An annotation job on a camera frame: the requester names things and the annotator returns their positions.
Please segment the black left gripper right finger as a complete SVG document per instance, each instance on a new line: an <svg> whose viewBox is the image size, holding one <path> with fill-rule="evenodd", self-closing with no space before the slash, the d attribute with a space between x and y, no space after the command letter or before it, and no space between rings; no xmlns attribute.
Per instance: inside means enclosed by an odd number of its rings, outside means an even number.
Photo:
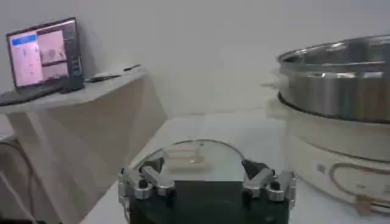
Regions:
<svg viewBox="0 0 390 224"><path fill-rule="evenodd" d="M251 198L258 198L264 192L269 201L281 203L296 202L297 177L293 171L284 170L277 174L265 163L248 159L241 161L246 172L243 189L249 191Z"/></svg>

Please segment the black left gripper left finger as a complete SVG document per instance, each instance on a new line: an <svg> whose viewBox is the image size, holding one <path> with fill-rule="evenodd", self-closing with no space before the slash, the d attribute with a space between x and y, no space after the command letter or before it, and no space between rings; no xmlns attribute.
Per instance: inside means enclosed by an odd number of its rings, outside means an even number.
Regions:
<svg viewBox="0 0 390 224"><path fill-rule="evenodd" d="M118 174L118 200L130 197L148 200L154 192L161 197L168 197L176 188L174 180L162 174L164 157L147 159L136 168L122 168Z"/></svg>

